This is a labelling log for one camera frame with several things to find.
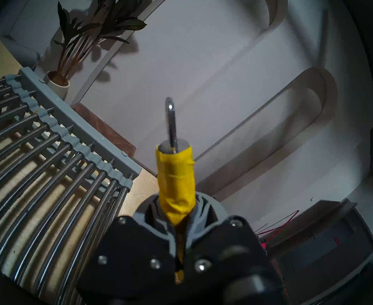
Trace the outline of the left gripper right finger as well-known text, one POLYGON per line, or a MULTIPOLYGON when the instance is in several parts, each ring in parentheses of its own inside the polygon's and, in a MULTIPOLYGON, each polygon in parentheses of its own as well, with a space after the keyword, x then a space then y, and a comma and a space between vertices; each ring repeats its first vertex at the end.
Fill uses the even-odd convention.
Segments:
POLYGON ((185 231, 185 276, 194 276, 240 255, 249 255, 249 264, 269 261, 250 224, 241 216, 228 215, 214 198, 196 193, 196 205, 185 231))

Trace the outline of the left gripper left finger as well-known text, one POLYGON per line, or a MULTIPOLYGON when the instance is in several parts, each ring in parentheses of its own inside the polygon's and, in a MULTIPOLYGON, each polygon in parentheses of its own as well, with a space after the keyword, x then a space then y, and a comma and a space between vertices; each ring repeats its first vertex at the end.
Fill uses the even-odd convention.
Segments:
POLYGON ((133 216, 115 218, 85 266, 79 289, 166 289, 176 286, 175 229, 158 195, 133 216))

